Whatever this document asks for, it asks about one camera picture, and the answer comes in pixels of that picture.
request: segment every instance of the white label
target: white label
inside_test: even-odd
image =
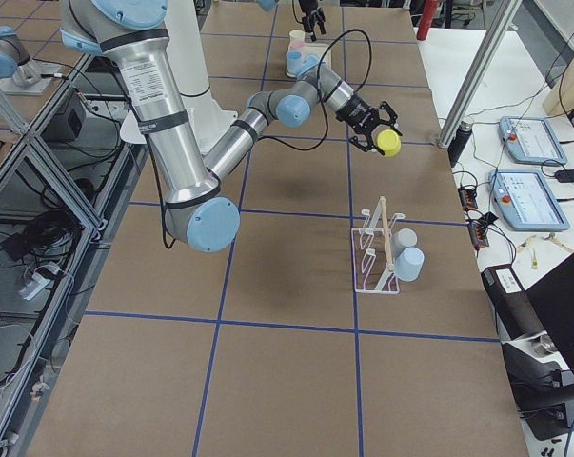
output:
[[[132,65],[122,70],[132,104],[141,106],[168,98],[164,81],[155,62]]]
[[[498,280],[500,284],[503,285],[506,293],[515,293],[521,292],[522,288],[519,287],[513,273],[511,273],[510,269],[497,269],[496,276],[498,276]]]

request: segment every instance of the white tube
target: white tube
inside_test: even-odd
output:
[[[204,92],[208,89],[208,73],[193,2],[168,2],[165,23],[170,35],[168,60],[179,90],[185,95]],[[214,146],[237,117],[235,111],[223,111],[210,90],[199,97],[183,97],[183,104],[203,154]]]

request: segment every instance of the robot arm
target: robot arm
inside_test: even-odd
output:
[[[382,119],[378,109],[365,102],[336,72],[321,64],[317,56],[310,55],[292,88],[258,92],[249,99],[245,112],[204,158],[208,169],[224,179],[272,121],[278,119],[288,127],[297,128],[307,120],[321,97],[339,121],[346,122],[355,133],[364,135],[364,142],[357,136],[349,138],[352,145],[365,152],[377,151],[382,155],[398,152],[401,133],[395,127],[397,115],[389,104],[382,102],[380,106],[389,115],[388,120]],[[381,125],[389,129],[377,133],[374,140],[373,135]]]
[[[320,101],[317,88],[338,119],[366,135],[366,150],[379,149],[371,136],[376,127],[394,125],[396,117],[382,121],[372,115],[376,109],[332,70],[324,65],[319,68],[312,57],[291,89],[254,95],[203,159],[166,55],[168,33],[163,20],[167,1],[62,0],[61,31],[68,47],[105,55],[121,71],[139,130],[147,136],[168,187],[166,224],[174,238],[205,252],[231,243],[240,215],[236,205],[218,195],[221,180],[273,120],[291,127],[305,122]],[[358,140],[353,144],[360,145]]]
[[[265,11],[270,11],[278,2],[277,0],[257,0],[257,3]],[[299,8],[302,9],[302,13],[304,14],[304,17],[302,17],[304,31],[309,33],[309,37],[312,41],[316,41],[314,28],[317,24],[321,31],[321,35],[327,33],[325,30],[325,13],[323,12],[323,9],[318,6],[318,0],[299,0]]]
[[[12,78],[21,88],[41,80],[41,69],[8,26],[0,26],[0,78]]]

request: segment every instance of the metal pole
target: metal pole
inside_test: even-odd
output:
[[[6,98],[0,90],[0,114],[4,117],[9,124],[11,131],[26,134],[29,129],[29,124],[22,118],[20,113],[16,111],[10,101]]]
[[[454,105],[451,107],[447,119],[445,119],[441,136],[437,140],[437,144],[440,148],[447,148],[451,139],[454,137],[456,129],[460,125],[468,109],[468,105],[470,105],[487,67],[489,67],[492,57],[503,40],[503,36],[505,36],[508,26],[521,3],[522,0],[503,0],[498,8],[496,17],[485,34],[484,40],[481,42],[479,50],[477,50],[477,54],[473,59],[473,63],[470,64],[470,69],[468,69],[468,73],[456,96]]]

